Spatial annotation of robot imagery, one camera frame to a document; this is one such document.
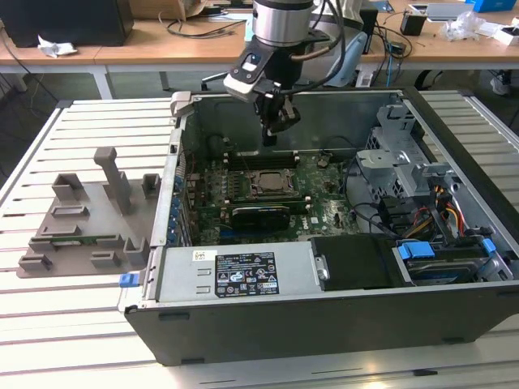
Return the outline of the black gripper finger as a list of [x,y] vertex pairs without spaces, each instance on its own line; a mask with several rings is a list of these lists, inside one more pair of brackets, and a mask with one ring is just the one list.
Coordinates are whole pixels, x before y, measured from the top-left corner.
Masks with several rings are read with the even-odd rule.
[[272,126],[277,122],[280,109],[280,93],[278,91],[259,94],[255,99],[255,113],[261,124],[263,145],[275,145],[277,137],[271,134]]
[[278,114],[278,131],[288,130],[300,121],[300,113],[290,100],[286,100]]

